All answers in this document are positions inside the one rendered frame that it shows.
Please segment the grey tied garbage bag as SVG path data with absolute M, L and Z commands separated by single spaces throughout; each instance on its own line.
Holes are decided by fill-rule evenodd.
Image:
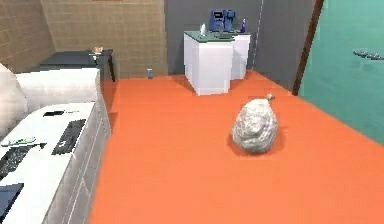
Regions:
M 278 120 L 270 102 L 271 93 L 247 102 L 238 113 L 232 127 L 232 140 L 246 152 L 266 153 L 277 136 Z

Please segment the black side table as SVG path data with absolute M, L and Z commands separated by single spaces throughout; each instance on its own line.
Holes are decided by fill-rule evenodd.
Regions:
M 91 50 L 55 52 L 33 67 L 32 71 L 65 68 L 98 68 L 102 80 L 116 81 L 112 49 L 104 49 L 100 54 L 93 53 Z

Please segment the white sofa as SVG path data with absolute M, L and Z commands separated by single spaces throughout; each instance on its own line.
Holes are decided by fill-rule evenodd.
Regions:
M 14 74 L 0 63 L 0 140 L 28 114 L 47 105 L 95 102 L 106 113 L 97 68 Z

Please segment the grey wall hooks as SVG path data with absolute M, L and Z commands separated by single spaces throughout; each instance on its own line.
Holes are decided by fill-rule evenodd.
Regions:
M 370 60 L 384 60 L 384 56 L 379 53 L 369 53 L 368 51 L 353 51 L 353 54 L 361 58 L 368 58 Z

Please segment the brown door frame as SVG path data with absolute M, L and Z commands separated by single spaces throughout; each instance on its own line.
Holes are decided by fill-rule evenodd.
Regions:
M 304 46 L 302 49 L 301 57 L 300 57 L 300 63 L 298 65 L 296 78 L 295 78 L 295 82 L 292 89 L 292 94 L 294 96 L 297 96 L 299 94 L 302 78 L 304 76 L 306 64 L 307 64 L 309 53 L 311 50 L 313 38 L 315 36 L 318 20 L 321 15 L 323 3 L 324 3 L 324 0 L 315 0 L 315 4 L 312 10 L 311 20 L 308 25 L 308 31 L 307 31 Z

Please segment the white cabinet with green top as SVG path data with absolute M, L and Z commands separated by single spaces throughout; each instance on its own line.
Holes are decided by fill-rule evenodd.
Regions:
M 185 76 L 198 95 L 227 93 L 246 74 L 250 34 L 184 32 Z

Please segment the dark blue laptop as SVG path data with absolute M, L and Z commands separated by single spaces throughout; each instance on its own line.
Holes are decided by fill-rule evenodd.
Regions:
M 8 214 L 23 187 L 23 183 L 0 186 L 0 223 Z

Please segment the black remote control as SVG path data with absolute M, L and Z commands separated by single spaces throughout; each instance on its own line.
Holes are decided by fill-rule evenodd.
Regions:
M 28 152 L 35 148 L 37 144 L 11 147 L 0 159 L 0 181 L 10 172 L 14 172 L 23 161 Z

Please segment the blue coffee machine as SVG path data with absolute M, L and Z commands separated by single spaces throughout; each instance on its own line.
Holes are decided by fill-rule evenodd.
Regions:
M 209 30 L 218 32 L 220 30 L 233 32 L 233 20 L 236 13 L 233 10 L 216 9 L 210 13 Z

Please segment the white chest of drawers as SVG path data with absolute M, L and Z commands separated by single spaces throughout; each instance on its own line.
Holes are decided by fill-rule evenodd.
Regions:
M 48 111 L 63 115 L 45 116 Z M 70 153 L 52 151 L 68 123 L 85 119 Z M 37 144 L 0 186 L 24 187 L 1 224 L 87 224 L 95 194 L 101 156 L 109 138 L 94 102 L 45 106 L 30 113 L 0 143 L 36 137 Z

